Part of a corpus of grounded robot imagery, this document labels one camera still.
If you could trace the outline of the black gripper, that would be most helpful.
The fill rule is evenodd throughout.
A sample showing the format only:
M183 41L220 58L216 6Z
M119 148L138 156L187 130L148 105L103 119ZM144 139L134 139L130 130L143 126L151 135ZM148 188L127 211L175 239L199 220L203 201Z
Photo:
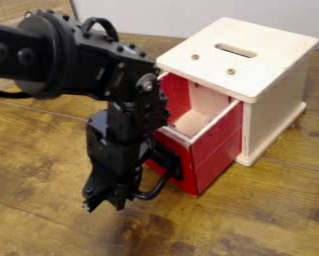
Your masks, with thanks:
M83 209L92 212L104 202L123 210L134 200L142 181L142 164L152 153L152 140L119 142L107 133L107 111L94 114L87 123L87 153L92 172L83 188Z

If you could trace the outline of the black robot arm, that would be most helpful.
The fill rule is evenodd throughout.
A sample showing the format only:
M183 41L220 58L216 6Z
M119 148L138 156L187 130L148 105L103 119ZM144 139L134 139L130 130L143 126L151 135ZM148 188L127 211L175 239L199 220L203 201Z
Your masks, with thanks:
M83 187L87 211L103 202L122 210L136 198L155 198L170 178L164 175L151 191L139 190L142 165L155 155L154 133L170 117L159 73L147 54L119 40L104 18L79 21L36 10L16 27L0 25L0 78L20 88L17 93L0 91L0 98L68 94L108 103L86 126L92 164Z

